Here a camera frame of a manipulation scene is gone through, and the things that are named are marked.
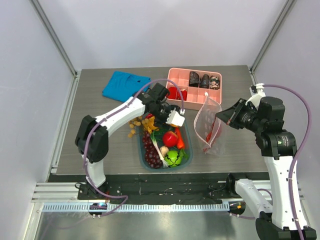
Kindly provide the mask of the red toy lobster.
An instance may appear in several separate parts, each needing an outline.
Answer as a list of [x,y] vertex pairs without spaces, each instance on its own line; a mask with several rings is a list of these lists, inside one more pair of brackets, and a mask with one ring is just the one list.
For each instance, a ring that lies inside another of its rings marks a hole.
[[217,138],[221,135],[221,123],[218,118],[214,118],[214,121],[212,123],[211,132],[207,134],[206,136],[206,143],[207,146],[203,148],[203,151],[205,153],[208,152],[209,149],[212,148],[214,143],[216,142]]

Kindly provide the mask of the clear zip top bag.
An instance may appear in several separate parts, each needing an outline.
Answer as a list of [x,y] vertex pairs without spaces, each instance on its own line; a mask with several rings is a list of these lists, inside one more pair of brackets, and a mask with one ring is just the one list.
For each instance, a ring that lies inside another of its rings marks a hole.
[[226,136],[224,130],[224,123],[220,120],[220,136],[216,138],[216,142],[214,145],[208,150],[208,152],[204,152],[204,147],[207,147],[208,144],[206,142],[207,134],[211,132],[213,121],[216,117],[216,113],[222,110],[221,105],[213,100],[207,91],[203,94],[204,103],[200,110],[198,111],[194,121],[193,128],[199,142],[200,150],[209,155],[213,156],[221,156],[225,150]]

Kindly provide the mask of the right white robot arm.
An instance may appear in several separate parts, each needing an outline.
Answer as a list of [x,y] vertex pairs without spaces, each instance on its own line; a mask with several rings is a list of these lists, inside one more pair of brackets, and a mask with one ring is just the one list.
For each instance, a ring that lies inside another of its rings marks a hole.
[[226,193],[240,196],[255,217],[261,240],[315,240],[316,230],[308,226],[301,202],[294,157],[298,155],[294,135],[283,128],[285,106],[276,97],[264,96],[258,106],[241,98],[216,118],[234,129],[254,133],[255,142],[267,166],[272,202],[268,202],[252,180],[230,177]]

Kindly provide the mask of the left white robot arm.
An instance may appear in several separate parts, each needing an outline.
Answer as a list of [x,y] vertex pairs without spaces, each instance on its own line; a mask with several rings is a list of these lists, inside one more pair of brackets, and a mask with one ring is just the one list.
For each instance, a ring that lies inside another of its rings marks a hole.
[[152,114],[161,124],[181,127],[185,121],[184,105],[166,102],[169,90],[157,80],[145,84],[128,100],[113,110],[96,117],[85,116],[75,137],[83,158],[89,194],[100,200],[107,192],[104,158],[109,151],[109,138],[124,124],[144,114]]

